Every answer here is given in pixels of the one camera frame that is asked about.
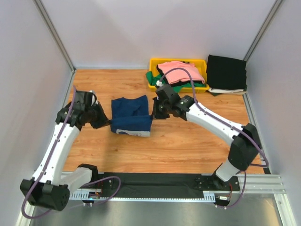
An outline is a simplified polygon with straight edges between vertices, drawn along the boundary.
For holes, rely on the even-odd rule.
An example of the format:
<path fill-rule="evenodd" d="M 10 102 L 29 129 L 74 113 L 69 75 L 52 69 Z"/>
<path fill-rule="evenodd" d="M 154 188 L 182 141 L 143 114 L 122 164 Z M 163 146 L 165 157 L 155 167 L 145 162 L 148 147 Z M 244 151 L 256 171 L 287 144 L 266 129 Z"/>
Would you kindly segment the navy blue t shirt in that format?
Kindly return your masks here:
<path fill-rule="evenodd" d="M 146 95 L 135 99 L 124 97 L 111 101 L 111 132 L 137 137 L 149 137 L 152 117 Z"/>

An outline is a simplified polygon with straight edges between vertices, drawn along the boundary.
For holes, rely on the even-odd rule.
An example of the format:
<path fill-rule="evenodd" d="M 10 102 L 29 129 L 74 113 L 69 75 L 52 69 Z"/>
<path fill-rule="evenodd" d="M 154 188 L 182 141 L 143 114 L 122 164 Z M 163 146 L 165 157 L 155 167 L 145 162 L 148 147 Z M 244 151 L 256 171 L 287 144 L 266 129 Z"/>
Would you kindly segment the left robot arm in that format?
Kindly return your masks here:
<path fill-rule="evenodd" d="M 98 186 L 98 169 L 94 165 L 82 163 L 62 177 L 70 149 L 86 124 L 99 129 L 108 126 L 110 120 L 93 91 L 75 90 L 72 101 L 57 113 L 55 129 L 41 163 L 32 177 L 20 184 L 24 203 L 62 211 L 77 189 L 83 185 L 88 189 Z"/>

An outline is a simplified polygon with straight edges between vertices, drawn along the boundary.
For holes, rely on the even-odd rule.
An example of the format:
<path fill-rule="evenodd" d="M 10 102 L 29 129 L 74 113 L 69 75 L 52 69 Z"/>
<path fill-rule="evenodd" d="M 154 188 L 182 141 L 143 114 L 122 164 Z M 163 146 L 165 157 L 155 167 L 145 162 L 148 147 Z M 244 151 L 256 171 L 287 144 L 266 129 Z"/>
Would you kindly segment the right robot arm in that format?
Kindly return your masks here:
<path fill-rule="evenodd" d="M 239 172 L 245 171 L 261 151 L 257 129 L 252 124 L 241 125 L 212 112 L 195 96 L 180 97 L 170 85 L 156 89 L 153 99 L 154 119 L 167 119 L 170 115 L 199 125 L 221 138 L 229 147 L 227 160 L 222 163 L 212 177 L 212 185 L 222 190 L 229 180 Z"/>

